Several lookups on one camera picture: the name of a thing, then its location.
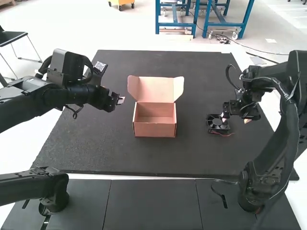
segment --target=cart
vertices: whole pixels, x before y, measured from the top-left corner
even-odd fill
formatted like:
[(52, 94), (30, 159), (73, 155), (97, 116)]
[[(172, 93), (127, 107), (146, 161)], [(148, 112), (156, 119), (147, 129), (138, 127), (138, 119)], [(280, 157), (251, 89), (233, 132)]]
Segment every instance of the cart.
[(118, 5), (118, 10), (119, 11), (122, 11), (122, 5), (125, 5), (125, 4), (131, 4), (131, 8), (134, 9), (134, 0), (108, 0), (109, 2), (109, 6), (111, 7), (112, 4), (114, 5)]

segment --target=box lid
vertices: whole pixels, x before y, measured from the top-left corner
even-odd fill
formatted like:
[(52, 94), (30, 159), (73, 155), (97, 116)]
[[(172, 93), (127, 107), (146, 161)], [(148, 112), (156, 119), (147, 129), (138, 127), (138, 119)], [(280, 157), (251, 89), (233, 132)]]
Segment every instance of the box lid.
[(184, 77), (128, 76), (128, 92), (138, 102), (173, 103), (183, 93)]

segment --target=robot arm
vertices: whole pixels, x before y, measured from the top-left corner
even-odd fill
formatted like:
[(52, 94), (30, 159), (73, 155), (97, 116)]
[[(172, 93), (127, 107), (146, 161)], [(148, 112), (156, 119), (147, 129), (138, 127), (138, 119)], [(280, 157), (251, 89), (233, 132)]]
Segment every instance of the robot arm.
[[(88, 66), (91, 72), (87, 78), (83, 76), (84, 66)], [(76, 104), (80, 108), (90, 104), (99, 110), (112, 112), (124, 98), (100, 86), (106, 68), (107, 65), (101, 62), (92, 66), (85, 56), (54, 50), (35, 77), (15, 80), (0, 89), (0, 133), (53, 108), (62, 110), (67, 104)], [(47, 80), (42, 80), (45, 73)], [(56, 213), (68, 204), (67, 184), (68, 175), (52, 167), (0, 175), (0, 206), (40, 199), (39, 212), (42, 215)]]
[(263, 94), (276, 89), (281, 95), (281, 120), (276, 132), (239, 175), (238, 202), (245, 211), (259, 212), (287, 188), (297, 157), (299, 131), (304, 125), (299, 119), (304, 118), (306, 106), (306, 58), (307, 52), (292, 51), (285, 63), (264, 68), (250, 66), (240, 76), (243, 89), (236, 90), (236, 100), (224, 103), (224, 118), (238, 115), (258, 120), (258, 102)]
[[(99, 110), (112, 112), (124, 98), (100, 86), (107, 65), (98, 62), (93, 67), (84, 59), (82, 55), (56, 49), (52, 58), (47, 58), (40, 68), (43, 73), (15, 80), (0, 89), (0, 120), (5, 121), (0, 125), (0, 133), (53, 108), (63, 110), (67, 104), (81, 108), (90, 104)], [(83, 76), (85, 65), (91, 69), (88, 78)], [(47, 73), (47, 80), (41, 79), (44, 73)]]

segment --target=computer fan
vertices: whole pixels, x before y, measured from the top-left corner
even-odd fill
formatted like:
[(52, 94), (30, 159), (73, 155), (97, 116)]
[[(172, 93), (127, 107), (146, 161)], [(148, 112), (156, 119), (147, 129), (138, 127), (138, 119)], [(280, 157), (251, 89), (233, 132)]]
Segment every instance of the computer fan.
[(228, 121), (222, 121), (222, 118), (219, 114), (207, 114), (207, 125), (209, 126), (209, 133), (228, 133), (230, 126)]

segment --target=cardboard box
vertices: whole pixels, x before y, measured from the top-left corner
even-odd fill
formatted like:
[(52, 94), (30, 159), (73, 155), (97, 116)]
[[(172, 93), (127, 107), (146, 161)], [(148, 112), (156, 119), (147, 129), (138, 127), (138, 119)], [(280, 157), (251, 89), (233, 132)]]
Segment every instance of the cardboard box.
[(136, 137), (175, 137), (175, 101), (183, 93), (183, 84), (184, 77), (128, 76), (128, 92), (136, 100), (132, 121)]

